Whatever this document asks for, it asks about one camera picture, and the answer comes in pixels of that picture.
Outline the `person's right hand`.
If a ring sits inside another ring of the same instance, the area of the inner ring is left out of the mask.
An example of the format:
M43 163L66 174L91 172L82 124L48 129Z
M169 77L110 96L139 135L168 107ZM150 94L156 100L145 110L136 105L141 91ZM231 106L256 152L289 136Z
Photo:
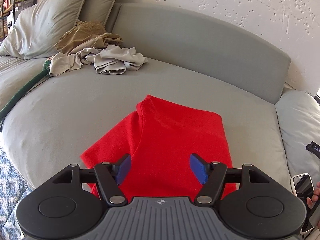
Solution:
M317 200L319 199L319 195L320 195L320 181L317 182L316 184L316 189L313 192L312 197L307 197L306 201L307 201L307 205L310 209L312 209L313 205L315 204L315 202L317 202Z

